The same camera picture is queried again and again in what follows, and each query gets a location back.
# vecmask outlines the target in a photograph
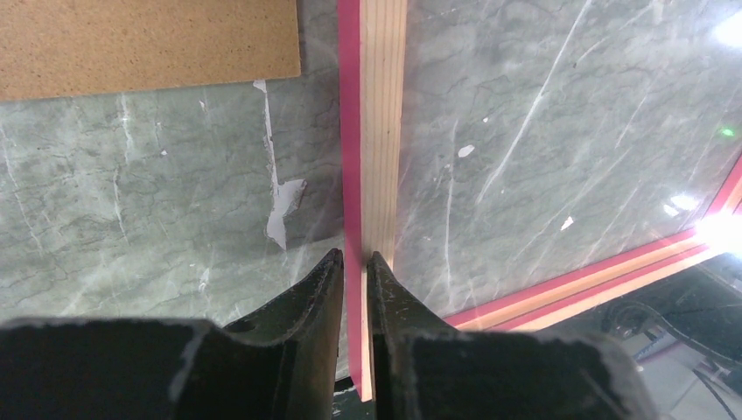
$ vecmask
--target cork board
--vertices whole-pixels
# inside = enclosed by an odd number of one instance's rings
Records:
[[[299,74],[296,0],[0,2],[0,101]]]

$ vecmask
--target marble surface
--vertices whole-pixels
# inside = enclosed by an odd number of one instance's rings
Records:
[[[335,6],[299,3],[300,78],[0,104],[0,319],[224,324],[342,246]],[[742,151],[739,8],[410,1],[400,280],[444,316],[692,226]]]
[[[299,78],[0,103],[0,319],[225,324],[342,246],[335,2],[299,16]]]
[[[742,151],[740,9],[413,0],[400,280],[444,316],[692,226]]]

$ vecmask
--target red edge banding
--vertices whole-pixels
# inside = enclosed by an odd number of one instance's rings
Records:
[[[706,216],[719,213],[725,206],[726,201],[732,195],[734,188],[737,187],[739,181],[742,180],[742,157],[737,159],[737,163],[731,168],[729,176],[726,177],[726,181],[719,188],[716,198],[711,202],[709,209],[706,211]]]
[[[707,217],[707,216],[710,216],[710,215],[713,215],[713,214],[717,214],[720,211],[722,211],[725,208],[725,206],[728,206],[729,204],[727,203],[727,201],[731,197],[732,192],[734,191],[734,188],[740,183],[740,181],[742,181],[742,157],[739,157],[738,160],[737,160],[737,163],[734,165],[734,167],[732,167],[729,175],[727,176],[726,180],[722,184],[721,188],[719,188],[719,191],[718,191],[716,197],[711,202],[711,205],[709,206],[709,209],[706,211],[706,214],[704,215],[704,217]],[[735,212],[735,213],[742,213],[742,202],[732,204],[731,205],[731,208],[736,208],[737,209],[737,212]],[[686,231],[681,232],[679,234],[673,234],[671,236],[668,236],[667,238],[663,238],[663,239],[660,239],[660,240],[657,240],[657,241],[654,241],[654,242],[650,242],[647,245],[643,245],[641,247],[632,249],[632,250],[627,251],[627,252],[624,252],[622,254],[618,254],[618,255],[613,256],[611,258],[608,258],[606,260],[603,260],[603,261],[600,261],[600,262],[595,262],[594,264],[588,265],[586,267],[583,267],[582,269],[574,270],[574,271],[572,271],[570,273],[564,274],[564,275],[559,276],[559,277],[552,278],[551,280],[547,280],[547,281],[545,281],[543,283],[539,283],[539,284],[537,284],[535,286],[532,286],[532,287],[529,287],[527,289],[518,291],[518,292],[513,293],[511,295],[508,295],[508,296],[505,296],[505,297],[496,299],[496,300],[494,300],[492,302],[488,302],[486,304],[481,304],[481,305],[476,306],[476,307],[474,307],[472,309],[469,309],[469,310],[462,311],[462,312],[459,312],[457,314],[451,315],[450,317],[446,318],[445,321],[448,322],[449,324],[451,324],[452,326],[460,326],[460,325],[464,324],[465,322],[469,322],[469,321],[473,321],[475,319],[479,319],[479,318],[481,318],[483,316],[486,316],[489,313],[492,313],[492,312],[498,311],[498,310],[500,310],[500,309],[502,309],[504,307],[507,307],[507,306],[516,304],[516,303],[522,301],[523,299],[532,298],[534,296],[538,296],[538,295],[543,294],[543,293],[548,293],[549,291],[552,291],[552,290],[554,290],[557,287],[563,286],[563,285],[568,284],[570,282],[574,282],[574,281],[576,281],[576,280],[578,280],[580,278],[583,278],[583,277],[592,275],[592,274],[597,273],[597,272],[599,272],[601,270],[610,269],[613,266],[616,266],[618,264],[624,263],[626,261],[629,261],[631,259],[637,258],[639,256],[643,256],[643,255],[645,255],[645,254],[647,254],[649,252],[653,252],[653,251],[655,251],[657,249],[662,249],[662,248],[665,248],[665,247],[668,247],[668,246],[672,246],[672,245],[674,245],[674,244],[676,244],[676,243],[678,243],[680,241],[683,241],[685,239],[689,239],[690,237],[694,236],[695,234],[696,234],[695,229],[689,229],[689,230],[686,230]],[[612,281],[609,281],[609,282],[606,282],[606,283],[603,283],[603,284],[617,285],[619,283],[615,283],[615,281],[617,281],[618,279],[621,279],[621,278],[623,278],[623,276],[619,276],[616,279],[613,279]],[[592,289],[585,290],[582,293],[585,293],[585,292],[591,291],[591,290]],[[555,306],[552,306],[552,305],[556,305],[559,302],[556,302],[556,303],[551,304],[551,305],[546,305],[543,308],[538,309],[538,310],[535,310],[535,311],[532,311],[530,313],[533,314],[533,313],[539,312],[539,313],[542,313],[542,314],[546,315],[546,314],[548,314],[550,312],[556,311],[558,308],[556,308]],[[545,311],[546,308],[552,308],[552,309],[550,311]],[[524,315],[521,315],[519,318],[511,319],[511,321],[508,321],[505,324],[497,325],[496,328],[499,329],[499,330],[500,329],[503,329],[505,326],[509,325],[510,322],[515,322],[516,319],[520,319],[521,317],[525,317],[527,315],[528,314],[524,314]]]
[[[348,368],[361,393],[361,3],[338,1]]]
[[[555,311],[559,311],[560,309],[563,309],[567,306],[574,305],[585,299],[591,298],[599,294],[600,292],[608,291],[616,286],[619,286],[626,282],[630,282],[634,280],[635,278],[645,276],[657,270],[663,269],[669,266],[670,264],[678,263],[687,258],[691,258],[692,256],[697,256],[698,254],[704,252],[707,249],[709,249],[707,245],[699,245],[685,252],[681,252],[680,254],[676,254],[669,258],[665,258],[664,260],[660,260],[658,262],[649,264],[648,266],[642,269],[637,269],[636,271],[632,271],[631,273],[625,274],[623,276],[618,276],[609,282],[599,284],[591,289],[581,291],[570,297],[566,297],[562,300],[554,302],[553,304],[547,304],[545,306],[542,306],[541,308],[536,309],[535,311],[531,311],[529,313],[523,314],[520,317],[510,319],[509,321],[503,322],[502,324],[492,327],[491,330],[492,331],[512,330],[530,321],[545,317]]]
[[[451,324],[452,326],[460,326],[461,324],[464,324],[465,322],[469,322],[469,321],[473,321],[475,319],[481,318],[482,316],[487,315],[488,313],[498,311],[504,307],[516,304],[524,299],[542,295],[543,293],[548,293],[549,291],[553,291],[557,287],[562,287],[580,278],[591,276],[602,270],[610,269],[611,267],[615,267],[619,264],[626,263],[628,261],[633,260],[634,258],[644,256],[645,254],[648,254],[650,252],[654,252],[656,250],[663,249],[666,247],[671,247],[677,244],[678,242],[685,241],[686,239],[693,237],[695,234],[696,232],[694,229],[689,229],[679,234],[673,234],[671,236],[668,236],[667,238],[660,239],[654,242],[650,242],[647,245],[634,248],[630,251],[624,252],[623,254],[618,254],[606,260],[596,262],[592,265],[588,265],[582,269],[576,269],[562,276],[554,277],[543,283],[539,283],[527,289],[517,291],[516,293],[513,293],[512,295],[507,295],[505,297],[494,300],[492,302],[488,302],[486,304],[482,304],[480,306],[472,308],[468,311],[463,311],[455,315],[451,315],[445,321]]]

